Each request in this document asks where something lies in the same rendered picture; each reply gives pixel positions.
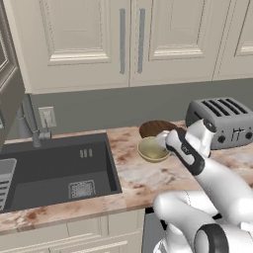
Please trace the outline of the dark brown wooden bowl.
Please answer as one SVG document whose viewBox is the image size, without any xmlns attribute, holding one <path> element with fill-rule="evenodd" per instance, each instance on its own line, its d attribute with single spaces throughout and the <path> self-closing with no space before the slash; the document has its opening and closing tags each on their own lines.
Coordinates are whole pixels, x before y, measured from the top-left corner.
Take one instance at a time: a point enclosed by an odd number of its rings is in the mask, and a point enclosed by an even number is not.
<svg viewBox="0 0 253 253">
<path fill-rule="evenodd" d="M 166 121 L 149 121 L 140 126 L 139 134 L 142 138 L 156 136 L 163 130 L 172 130 L 176 127 L 176 125 Z"/>
</svg>

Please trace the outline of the olive yellow bowl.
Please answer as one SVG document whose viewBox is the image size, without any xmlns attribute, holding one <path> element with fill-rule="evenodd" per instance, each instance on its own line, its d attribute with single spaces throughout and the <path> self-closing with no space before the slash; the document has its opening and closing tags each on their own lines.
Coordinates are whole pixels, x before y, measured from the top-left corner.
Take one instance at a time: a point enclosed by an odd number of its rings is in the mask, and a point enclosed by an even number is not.
<svg viewBox="0 0 253 253">
<path fill-rule="evenodd" d="M 141 140 L 137 146 L 138 154 L 147 162 L 162 162 L 169 156 L 169 151 L 157 143 L 154 136 L 148 136 Z"/>
</svg>

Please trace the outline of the grey sink drying rack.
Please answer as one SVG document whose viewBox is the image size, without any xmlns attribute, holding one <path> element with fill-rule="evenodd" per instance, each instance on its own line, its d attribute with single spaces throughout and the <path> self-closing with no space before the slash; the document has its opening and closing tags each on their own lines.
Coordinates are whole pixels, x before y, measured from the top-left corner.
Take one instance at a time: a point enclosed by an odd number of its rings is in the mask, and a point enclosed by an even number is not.
<svg viewBox="0 0 253 253">
<path fill-rule="evenodd" d="M 0 211 L 5 207 L 16 165 L 15 158 L 0 160 Z"/>
</svg>

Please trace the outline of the cream wall cupboard door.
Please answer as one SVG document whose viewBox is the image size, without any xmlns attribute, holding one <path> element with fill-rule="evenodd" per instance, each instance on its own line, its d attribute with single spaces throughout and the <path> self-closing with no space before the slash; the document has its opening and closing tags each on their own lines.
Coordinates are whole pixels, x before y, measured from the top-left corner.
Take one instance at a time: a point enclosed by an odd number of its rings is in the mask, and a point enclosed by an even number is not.
<svg viewBox="0 0 253 253">
<path fill-rule="evenodd" d="M 230 0 L 132 0 L 130 85 L 210 81 Z M 145 9 L 137 73 L 139 9 Z"/>
<path fill-rule="evenodd" d="M 3 0 L 26 91 L 128 85 L 130 0 Z M 126 9 L 126 69 L 120 74 L 120 9 Z"/>
<path fill-rule="evenodd" d="M 253 78 L 253 0 L 231 0 L 213 80 Z"/>
</svg>

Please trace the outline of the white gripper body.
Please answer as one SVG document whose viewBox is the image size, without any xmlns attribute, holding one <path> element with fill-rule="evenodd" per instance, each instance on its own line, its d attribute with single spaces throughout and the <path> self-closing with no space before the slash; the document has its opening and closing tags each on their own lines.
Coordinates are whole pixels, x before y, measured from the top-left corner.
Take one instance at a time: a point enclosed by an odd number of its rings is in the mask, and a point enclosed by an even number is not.
<svg viewBox="0 0 253 253">
<path fill-rule="evenodd" d="M 163 130 L 155 136 L 155 141 L 166 150 L 166 137 L 169 134 L 169 130 Z"/>
</svg>

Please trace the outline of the grey tap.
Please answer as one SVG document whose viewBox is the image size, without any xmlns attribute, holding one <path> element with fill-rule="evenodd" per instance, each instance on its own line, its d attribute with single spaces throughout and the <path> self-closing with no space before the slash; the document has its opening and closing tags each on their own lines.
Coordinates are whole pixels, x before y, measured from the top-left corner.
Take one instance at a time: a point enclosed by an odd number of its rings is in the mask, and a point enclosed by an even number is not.
<svg viewBox="0 0 253 253">
<path fill-rule="evenodd" d="M 20 138 L 31 138 L 34 147 L 41 147 L 45 140 L 51 139 L 51 132 L 41 132 L 38 128 L 32 99 L 26 94 L 17 113 Z"/>
</svg>

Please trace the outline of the open grey-brown cupboard door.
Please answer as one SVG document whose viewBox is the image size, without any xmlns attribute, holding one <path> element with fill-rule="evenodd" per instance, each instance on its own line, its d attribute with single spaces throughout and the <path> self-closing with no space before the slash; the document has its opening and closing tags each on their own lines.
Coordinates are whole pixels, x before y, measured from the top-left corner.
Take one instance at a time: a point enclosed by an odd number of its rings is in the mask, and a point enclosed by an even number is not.
<svg viewBox="0 0 253 253">
<path fill-rule="evenodd" d="M 11 130 L 24 95 L 25 85 L 15 52 L 4 1 L 0 0 L 0 150 Z"/>
</svg>

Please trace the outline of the grey four-slot toaster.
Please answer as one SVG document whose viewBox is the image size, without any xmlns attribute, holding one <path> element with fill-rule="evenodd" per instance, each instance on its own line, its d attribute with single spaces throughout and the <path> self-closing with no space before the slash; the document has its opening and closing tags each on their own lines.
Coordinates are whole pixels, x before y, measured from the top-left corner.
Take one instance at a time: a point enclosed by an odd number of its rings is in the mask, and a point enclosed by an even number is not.
<svg viewBox="0 0 253 253">
<path fill-rule="evenodd" d="M 229 97 L 192 101 L 185 123 L 207 119 L 216 126 L 211 142 L 212 150 L 233 148 L 253 142 L 253 111 Z"/>
</svg>

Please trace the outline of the dark grey sink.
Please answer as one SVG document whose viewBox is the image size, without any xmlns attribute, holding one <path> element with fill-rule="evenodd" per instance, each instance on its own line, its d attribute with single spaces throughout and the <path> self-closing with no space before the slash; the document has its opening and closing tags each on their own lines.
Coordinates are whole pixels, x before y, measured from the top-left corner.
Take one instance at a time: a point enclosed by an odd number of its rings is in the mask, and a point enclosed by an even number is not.
<svg viewBox="0 0 253 253">
<path fill-rule="evenodd" d="M 12 159 L 15 172 L 8 194 L 0 183 L 0 213 L 23 211 L 122 191 L 108 136 L 102 133 L 53 138 L 34 147 L 6 144 L 0 161 Z"/>
</svg>

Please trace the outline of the white wall socket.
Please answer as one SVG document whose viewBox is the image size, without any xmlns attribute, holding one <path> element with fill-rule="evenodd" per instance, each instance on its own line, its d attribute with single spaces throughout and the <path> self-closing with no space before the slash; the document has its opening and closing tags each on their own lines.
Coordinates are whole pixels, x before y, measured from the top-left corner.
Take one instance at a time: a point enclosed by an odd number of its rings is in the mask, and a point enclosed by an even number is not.
<svg viewBox="0 0 253 253">
<path fill-rule="evenodd" d="M 55 127 L 56 126 L 54 107 L 39 108 L 39 113 L 40 113 L 43 127 Z"/>
</svg>

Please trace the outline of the cream base cupboard door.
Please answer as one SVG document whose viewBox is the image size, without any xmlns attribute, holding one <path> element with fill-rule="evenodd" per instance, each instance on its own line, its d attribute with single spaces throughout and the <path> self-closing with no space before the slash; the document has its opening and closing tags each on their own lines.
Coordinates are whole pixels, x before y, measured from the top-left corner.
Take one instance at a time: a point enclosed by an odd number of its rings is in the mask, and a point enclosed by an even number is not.
<svg viewBox="0 0 253 253">
<path fill-rule="evenodd" d="M 98 218 L 78 220 L 65 224 L 0 235 L 0 252 L 32 245 L 42 245 L 61 239 L 69 239 L 73 236 L 97 236 L 101 234 L 101 221 Z"/>
<path fill-rule="evenodd" d="M 144 215 L 144 210 L 136 210 L 108 216 L 108 235 L 126 240 L 126 253 L 141 253 Z"/>
</svg>

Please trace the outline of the dark grey dishwasher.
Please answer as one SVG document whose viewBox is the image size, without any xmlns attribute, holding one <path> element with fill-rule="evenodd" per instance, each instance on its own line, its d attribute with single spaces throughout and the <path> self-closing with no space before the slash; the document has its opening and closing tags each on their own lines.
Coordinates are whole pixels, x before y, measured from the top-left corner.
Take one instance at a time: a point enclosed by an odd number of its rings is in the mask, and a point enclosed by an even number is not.
<svg viewBox="0 0 253 253">
<path fill-rule="evenodd" d="M 156 244 L 165 236 L 167 223 L 159 219 L 153 208 L 147 208 L 144 216 L 142 253 L 153 253 Z"/>
</svg>

